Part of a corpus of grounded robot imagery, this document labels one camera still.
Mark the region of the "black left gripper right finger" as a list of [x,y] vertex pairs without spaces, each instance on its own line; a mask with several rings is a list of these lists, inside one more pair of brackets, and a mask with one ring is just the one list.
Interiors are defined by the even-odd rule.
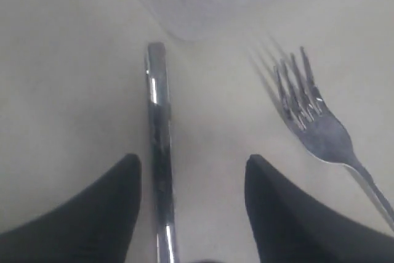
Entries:
[[393,237],[314,199],[261,155],[246,163],[244,199],[261,262],[393,262]]

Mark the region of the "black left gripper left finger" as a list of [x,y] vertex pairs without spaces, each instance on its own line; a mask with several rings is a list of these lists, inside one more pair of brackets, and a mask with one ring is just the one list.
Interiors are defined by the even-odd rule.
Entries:
[[66,203],[1,234],[1,262],[125,262],[142,196],[127,154]]

